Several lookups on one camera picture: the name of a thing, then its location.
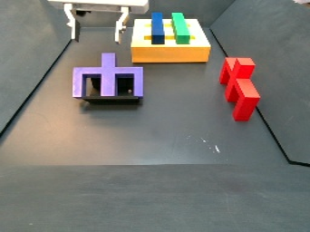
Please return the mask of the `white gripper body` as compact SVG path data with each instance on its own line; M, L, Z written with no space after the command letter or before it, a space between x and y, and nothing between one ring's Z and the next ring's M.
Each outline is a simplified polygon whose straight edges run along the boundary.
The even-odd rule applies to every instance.
M74 11L114 12L144 14L148 11L148 0L46 0L56 8L65 5Z

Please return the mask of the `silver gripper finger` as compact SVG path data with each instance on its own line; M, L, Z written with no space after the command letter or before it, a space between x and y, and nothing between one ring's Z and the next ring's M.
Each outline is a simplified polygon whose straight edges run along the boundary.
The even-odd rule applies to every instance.
M121 15L114 23L114 43L121 43L121 34L125 31L125 24L129 18L129 8L126 6L121 7Z
M74 41L78 41L80 24L76 21L74 16L73 16L72 4L65 4L62 6L62 9L64 9L64 13L68 17L66 26L70 28L70 39Z

